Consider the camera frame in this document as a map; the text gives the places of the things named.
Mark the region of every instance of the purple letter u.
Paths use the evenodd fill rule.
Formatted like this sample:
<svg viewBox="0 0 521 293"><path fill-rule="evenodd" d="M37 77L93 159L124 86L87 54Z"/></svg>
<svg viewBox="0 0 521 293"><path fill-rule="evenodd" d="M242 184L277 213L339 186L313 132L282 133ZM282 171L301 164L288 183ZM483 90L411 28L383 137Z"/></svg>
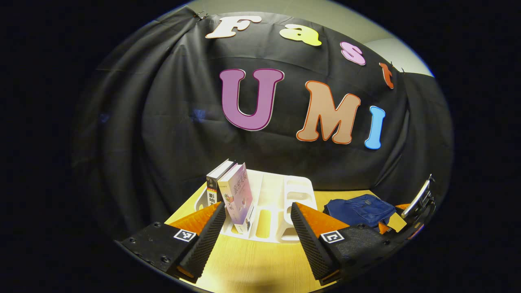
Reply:
<svg viewBox="0 0 521 293"><path fill-rule="evenodd" d="M284 72L276 69L257 69L253 77L258 80L257 109L253 115L246 115L239 109L239 84L246 73L242 69L228 69L221 72L222 110L233 125L250 131L261 130L271 119L277 82L284 79Z"/></svg>

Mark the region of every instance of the letter m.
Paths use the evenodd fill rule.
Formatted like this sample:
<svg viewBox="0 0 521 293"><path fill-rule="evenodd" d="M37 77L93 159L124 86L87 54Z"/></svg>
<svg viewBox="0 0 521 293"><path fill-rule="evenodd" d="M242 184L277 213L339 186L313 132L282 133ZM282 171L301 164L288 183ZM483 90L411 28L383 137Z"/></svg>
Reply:
<svg viewBox="0 0 521 293"><path fill-rule="evenodd" d="M318 121L320 120L323 140L328 140L338 126L337 132L332 137L333 142L350 143L356 109L360 106L360 98L354 94L347 94L340 105L335 108L333 95L327 84L311 80L306 83L306 88L310 93L309 107L304 127L296 133L297 139L302 141L317 140L320 136L317 131Z"/></svg>

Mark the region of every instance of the white tray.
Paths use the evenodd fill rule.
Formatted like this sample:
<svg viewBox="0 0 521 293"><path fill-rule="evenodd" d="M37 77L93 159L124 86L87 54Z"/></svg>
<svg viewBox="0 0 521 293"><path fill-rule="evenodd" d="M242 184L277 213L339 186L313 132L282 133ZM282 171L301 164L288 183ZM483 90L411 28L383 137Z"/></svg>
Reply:
<svg viewBox="0 0 521 293"><path fill-rule="evenodd" d="M247 170L247 173L253 202L256 204L253 211L255 220L250 229L250 234L236 234L232 232L233 223L228 215L228 211L226 211L226 220L222 226L221 234L261 242L298 242L299 237L291 221L291 204L299 202L317 209L311 181L304 177L266 173L250 169ZM194 210L197 211L201 205L203 207L208 206L206 188L199 195L194 205ZM261 210L271 211L268 238L261 238L256 235Z"/></svg>

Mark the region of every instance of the blue denim bag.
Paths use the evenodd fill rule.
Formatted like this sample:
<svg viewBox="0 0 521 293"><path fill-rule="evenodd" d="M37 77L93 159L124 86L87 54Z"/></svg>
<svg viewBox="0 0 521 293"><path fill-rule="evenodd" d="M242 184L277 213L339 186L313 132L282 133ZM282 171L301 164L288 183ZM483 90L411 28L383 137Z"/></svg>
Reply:
<svg viewBox="0 0 521 293"><path fill-rule="evenodd" d="M371 228L378 222L386 223L396 209L371 194L365 194L350 200L330 200L324 206L324 212L350 226L363 223Z"/></svg>

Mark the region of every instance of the book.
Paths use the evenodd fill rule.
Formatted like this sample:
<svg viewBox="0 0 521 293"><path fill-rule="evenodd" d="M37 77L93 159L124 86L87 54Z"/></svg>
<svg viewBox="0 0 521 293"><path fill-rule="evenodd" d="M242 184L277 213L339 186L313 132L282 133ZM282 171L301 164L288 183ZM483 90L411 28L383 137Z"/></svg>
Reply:
<svg viewBox="0 0 521 293"><path fill-rule="evenodd" d="M235 164L218 180L218 185L235 228L240 234L248 233L255 206L246 164Z"/></svg>
<svg viewBox="0 0 521 293"><path fill-rule="evenodd" d="M206 197L208 206L223 201L217 181L230 170L235 162L226 159L219 166L206 175Z"/></svg>

